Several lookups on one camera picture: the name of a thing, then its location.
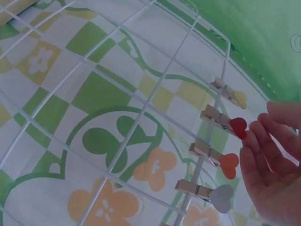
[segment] green clover print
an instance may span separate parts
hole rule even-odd
[[[117,129],[124,137],[132,127],[134,120],[128,116],[121,116],[117,119]],[[148,137],[145,135],[141,126],[137,126],[134,130],[127,145],[134,145],[144,142],[151,142],[154,137]],[[93,154],[106,154],[105,162],[108,167],[112,162],[116,152],[120,147],[120,142],[107,130],[102,128],[91,128],[88,129],[83,138],[82,142],[84,147]],[[125,148],[119,157],[113,173],[121,172],[127,165],[127,149]]]

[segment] yellow heart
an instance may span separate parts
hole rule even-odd
[[[233,91],[232,92],[234,99],[237,101],[238,105],[242,108],[242,109],[246,109],[246,95],[244,92],[241,91]]]

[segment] wire grid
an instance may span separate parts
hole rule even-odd
[[[3,155],[3,157],[0,160],[0,169],[3,167],[6,159],[8,158],[8,156],[10,155],[10,153],[12,152],[14,146],[16,145],[16,143],[18,142],[19,138],[21,137],[21,135],[25,132],[26,128],[29,126],[29,124],[33,124],[37,129],[39,129],[42,133],[44,133],[47,137],[49,137],[50,139],[55,140],[56,142],[58,142],[62,147],[64,147],[64,149],[66,149],[68,152],[73,153],[74,155],[78,156],[80,159],[87,161],[91,166],[95,167],[96,169],[98,169],[103,175],[104,175],[104,179],[102,180],[102,182],[100,183],[97,192],[95,193],[94,197],[92,198],[90,204],[88,205],[87,209],[85,210],[84,215],[82,216],[80,222],[77,224],[77,226],[82,226],[91,210],[91,208],[93,207],[99,193],[101,192],[105,182],[107,181],[107,179],[111,179],[119,184],[121,184],[122,186],[126,187],[127,189],[131,190],[132,192],[141,195],[153,202],[156,202],[159,205],[162,205],[172,211],[178,212],[178,216],[177,219],[174,223],[174,226],[179,226],[184,218],[184,216],[187,214],[187,209],[190,205],[190,201],[192,198],[191,194],[186,194],[184,201],[182,203],[181,208],[176,208],[166,202],[163,202],[133,186],[131,186],[130,184],[127,184],[126,182],[120,180],[119,178],[115,177],[113,174],[111,174],[112,169],[114,168],[115,164],[117,163],[123,149],[125,148],[125,146],[127,145],[132,133],[134,132],[135,128],[137,127],[140,119],[142,118],[143,114],[145,113],[146,109],[149,108],[151,110],[153,110],[154,112],[158,113],[159,115],[161,115],[164,119],[166,119],[167,121],[169,121],[170,123],[172,123],[173,125],[175,125],[176,127],[178,127],[179,129],[183,130],[184,132],[186,132],[187,134],[189,134],[190,136],[194,137],[195,139],[198,139],[202,142],[205,142],[207,144],[210,144],[210,139],[212,136],[212,132],[214,129],[214,119],[210,120],[210,124],[206,133],[206,137],[205,139],[201,139],[200,137],[198,137],[197,135],[195,135],[194,133],[192,133],[191,131],[189,131],[188,129],[186,129],[184,126],[182,126],[181,124],[179,124],[178,122],[176,122],[175,120],[173,120],[171,117],[169,117],[168,115],[166,115],[165,113],[163,113],[162,111],[158,110],[157,108],[155,108],[153,105],[150,104],[152,98],[155,96],[157,90],[159,89],[160,85],[162,84],[167,71],[170,67],[170,65],[173,62],[176,62],[177,64],[179,64],[180,66],[182,66],[183,68],[185,68],[188,72],[190,72],[191,74],[193,74],[194,76],[196,76],[197,78],[199,78],[202,82],[204,82],[207,86],[209,86],[211,89],[213,89],[213,91],[217,92],[217,96],[215,98],[215,104],[214,104],[214,108],[218,108],[219,104],[220,104],[220,100],[221,100],[221,95],[222,95],[222,90],[221,89],[216,89],[211,83],[207,82],[205,79],[203,79],[201,76],[199,76],[197,73],[193,72],[191,69],[187,68],[185,65],[183,65],[181,62],[176,60],[176,55],[179,52],[180,48],[182,47],[183,43],[185,42],[186,38],[189,36],[189,34],[192,33],[196,23],[200,23],[201,25],[203,25],[204,27],[208,28],[208,29],[212,29],[214,30],[217,34],[219,34],[222,38],[225,39],[225,41],[227,42],[227,49],[225,51],[225,56],[224,56],[224,65],[223,65],[223,69],[222,69],[222,76],[221,79],[223,80],[225,73],[226,73],[226,68],[227,68],[227,64],[229,61],[229,56],[230,56],[230,41],[229,39],[224,36],[219,30],[217,30],[215,27],[213,27],[211,24],[209,24],[206,20],[204,20],[201,16],[197,15],[196,20],[194,21],[194,23],[191,25],[190,29],[188,30],[188,32],[186,33],[186,36],[184,37],[184,39],[182,40],[180,46],[178,47],[177,51],[175,52],[175,54],[173,56],[170,56],[169,54],[167,54],[165,51],[163,51],[161,48],[157,47],[156,45],[152,44],[150,41],[148,41],[147,39],[143,38],[141,35],[135,33],[134,31],[132,31],[131,29],[129,29],[128,27],[124,26],[124,23],[130,21],[131,19],[134,19],[136,16],[138,16],[141,12],[143,12],[144,10],[146,10],[151,4],[155,3],[157,0],[152,0],[147,4],[144,4],[144,6],[142,8],[140,8],[138,11],[136,11],[135,13],[133,13],[131,16],[129,16],[126,20],[124,20],[122,23],[118,23],[116,21],[114,21],[113,19],[109,18],[108,16],[104,15],[103,13],[99,12],[97,9],[92,9],[94,12],[96,12],[99,16],[104,17],[105,19],[112,21],[113,23],[117,24],[118,26],[111,31],[109,34],[107,34],[107,36],[102,39],[98,44],[96,44],[85,56],[78,56],[76,54],[74,54],[73,52],[70,52],[69,50],[67,50],[65,47],[59,46],[56,43],[54,43],[51,39],[49,39],[49,37],[47,37],[44,33],[40,32],[38,30],[38,27],[41,26],[43,23],[45,23],[47,20],[49,20],[50,18],[52,18],[53,16],[57,15],[58,13],[60,13],[61,11],[63,11],[65,8],[67,8],[68,6],[74,4],[74,3],[79,3],[87,8],[91,8],[90,6],[87,6],[86,3],[83,3],[79,0],[74,0],[68,4],[66,4],[65,6],[61,7],[59,10],[57,10],[56,12],[52,13],[51,15],[49,15],[48,17],[46,17],[44,20],[42,20],[40,23],[38,23],[36,26],[31,26],[29,23],[27,23],[26,21],[22,20],[20,17],[18,17],[17,15],[13,14],[12,12],[10,12],[8,10],[8,8],[10,6],[12,6],[13,4],[15,4],[16,2],[18,2],[19,0],[14,0],[11,3],[9,3],[8,5],[6,5],[5,7],[0,5],[0,13],[1,12],[6,12],[7,14],[9,14],[10,16],[12,16],[14,19],[16,19],[17,21],[19,21],[20,23],[24,24],[26,27],[29,28],[29,31],[26,32],[20,39],[18,39],[10,48],[8,48],[1,56],[0,59],[2,59],[12,48],[14,48],[18,43],[20,43],[25,37],[27,37],[31,32],[36,32],[37,34],[39,34],[42,38],[44,38],[45,40],[49,41],[50,43],[52,43],[53,45],[59,47],[62,51],[65,51],[69,54],[72,54],[73,56],[75,56],[78,59],[77,64],[66,74],[66,76],[60,81],[60,83],[43,99],[43,101],[37,106],[37,108],[33,111],[33,113],[29,116],[27,113],[25,113],[20,107],[18,107],[2,90],[0,90],[0,96],[2,96],[3,98],[5,98],[6,100],[8,100],[9,103],[11,103],[12,106],[14,106],[19,113],[26,119],[26,123],[23,125],[23,127],[20,129],[20,131],[18,132],[18,134],[15,136],[15,138],[13,139],[13,141],[11,142],[11,144],[9,145],[8,149],[6,150],[5,154]],[[155,48],[156,50],[158,50],[159,52],[161,52],[162,54],[164,54],[165,56],[170,58],[170,62],[167,65],[166,69],[163,72],[163,75],[161,76],[161,78],[159,79],[159,81],[156,84],[156,87],[154,88],[154,90],[152,91],[151,95],[149,96],[149,98],[145,101],[143,100],[141,97],[139,97],[138,95],[136,95],[135,93],[133,93],[132,91],[128,90],[127,88],[123,87],[122,85],[120,85],[119,83],[117,83],[115,80],[111,79],[109,76],[107,76],[106,74],[102,73],[101,71],[99,71],[98,69],[95,68],[95,64],[91,63],[90,61],[88,61],[88,57],[99,47],[101,46],[108,38],[112,37],[112,35],[118,31],[119,29],[123,29],[135,36],[137,36],[138,38],[140,38],[141,40],[143,40],[144,42],[146,42],[147,44],[151,45],[153,48]],[[41,110],[41,108],[44,106],[44,104],[50,99],[50,97],[59,89],[59,87],[73,74],[73,72],[81,65],[81,64],[85,64],[86,66],[88,66],[89,68],[91,68],[93,71],[95,71],[96,73],[101,74],[106,80],[108,80],[109,82],[111,82],[112,84],[114,84],[115,86],[117,86],[118,88],[120,88],[121,90],[123,90],[124,92],[128,93],[129,95],[131,95],[134,99],[138,100],[140,103],[143,104],[143,108],[141,110],[141,112],[139,113],[139,115],[137,116],[136,120],[134,121],[134,124],[132,125],[131,129],[129,130],[128,134],[126,135],[125,139],[123,140],[123,142],[121,143],[121,146],[119,147],[116,155],[114,156],[114,159],[112,160],[111,164],[109,165],[107,170],[101,169],[99,168],[96,164],[92,163],[90,160],[88,160],[87,158],[83,157],[82,155],[78,154],[77,152],[75,152],[73,149],[71,149],[69,146],[67,146],[65,143],[63,143],[60,139],[58,139],[57,137],[55,137],[54,135],[50,134],[47,130],[45,130],[41,125],[39,125],[35,120],[34,117],[38,114],[38,112]],[[200,175],[200,171],[202,169],[202,165],[203,162],[205,160],[204,156],[200,156],[195,168],[195,171],[193,173],[193,177],[192,177],[192,182],[196,183],[197,179]]]

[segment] hand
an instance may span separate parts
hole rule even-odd
[[[301,137],[287,126],[301,126],[301,103],[268,102],[242,141],[240,167],[257,212],[275,226],[301,225],[301,166],[285,158],[271,135],[296,160]]]

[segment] wooden clothespin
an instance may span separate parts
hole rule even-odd
[[[236,106],[246,109],[247,97],[242,91],[234,91],[230,86],[226,85],[220,78],[216,77],[214,82],[211,82],[218,89],[222,89],[222,96],[235,104]]]
[[[175,189],[178,191],[193,194],[197,198],[200,198],[206,202],[210,201],[209,193],[213,191],[213,189],[211,188],[204,187],[202,185],[197,185],[184,179],[178,180]]]
[[[236,167],[239,164],[239,159],[236,154],[229,153],[223,155],[204,142],[196,140],[195,143],[190,145],[190,149],[195,155],[204,155],[214,165],[221,167],[227,179],[234,179],[236,176]]]
[[[216,127],[237,136],[240,139],[245,139],[247,123],[243,118],[230,119],[227,115],[220,113],[211,105],[207,105],[206,109],[201,112],[201,119],[210,121],[215,119]]]
[[[211,202],[220,213],[228,213],[231,209],[230,199],[233,197],[233,188],[230,185],[222,185],[216,189],[211,189],[181,179],[178,180],[175,189],[181,192],[190,193],[206,202]]]

